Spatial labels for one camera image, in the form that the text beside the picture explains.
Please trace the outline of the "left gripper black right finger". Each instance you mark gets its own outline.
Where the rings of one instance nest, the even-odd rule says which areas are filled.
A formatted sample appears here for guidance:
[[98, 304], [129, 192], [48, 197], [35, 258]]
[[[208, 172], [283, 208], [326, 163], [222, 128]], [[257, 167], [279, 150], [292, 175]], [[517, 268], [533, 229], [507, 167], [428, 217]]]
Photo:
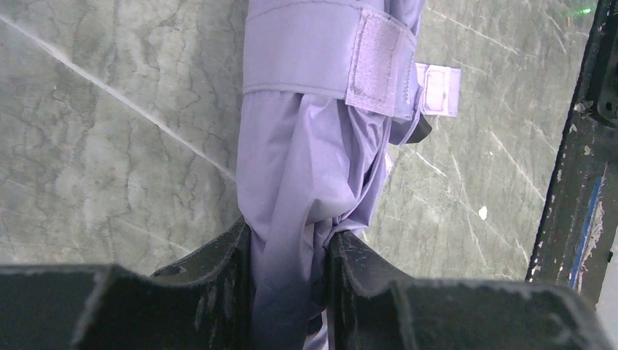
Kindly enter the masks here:
[[331, 349], [610, 349], [594, 311], [556, 285], [416, 279], [350, 232], [328, 256]]

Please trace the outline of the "white and black folding umbrella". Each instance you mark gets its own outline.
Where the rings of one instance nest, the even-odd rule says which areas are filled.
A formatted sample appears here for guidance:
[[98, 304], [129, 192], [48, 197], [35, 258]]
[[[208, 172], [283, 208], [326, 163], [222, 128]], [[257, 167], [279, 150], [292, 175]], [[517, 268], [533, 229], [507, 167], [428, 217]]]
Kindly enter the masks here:
[[324, 349], [335, 233], [366, 229], [388, 147], [432, 128], [415, 49], [422, 1], [250, 1], [238, 206], [251, 230], [251, 345]]

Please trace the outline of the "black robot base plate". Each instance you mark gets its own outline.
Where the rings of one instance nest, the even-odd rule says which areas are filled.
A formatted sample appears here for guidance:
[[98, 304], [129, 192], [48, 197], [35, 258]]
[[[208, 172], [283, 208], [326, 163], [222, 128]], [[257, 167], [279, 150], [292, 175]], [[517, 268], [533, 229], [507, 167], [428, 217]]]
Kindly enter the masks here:
[[598, 1], [526, 281], [601, 296], [617, 231], [617, 2]]

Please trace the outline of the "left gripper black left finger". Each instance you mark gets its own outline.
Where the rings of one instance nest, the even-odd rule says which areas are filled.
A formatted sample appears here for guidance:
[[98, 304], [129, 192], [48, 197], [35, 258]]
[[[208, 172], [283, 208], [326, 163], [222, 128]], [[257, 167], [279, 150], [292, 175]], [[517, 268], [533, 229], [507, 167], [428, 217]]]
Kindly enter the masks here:
[[243, 220], [151, 276], [118, 264], [1, 267], [3, 349], [247, 349]]

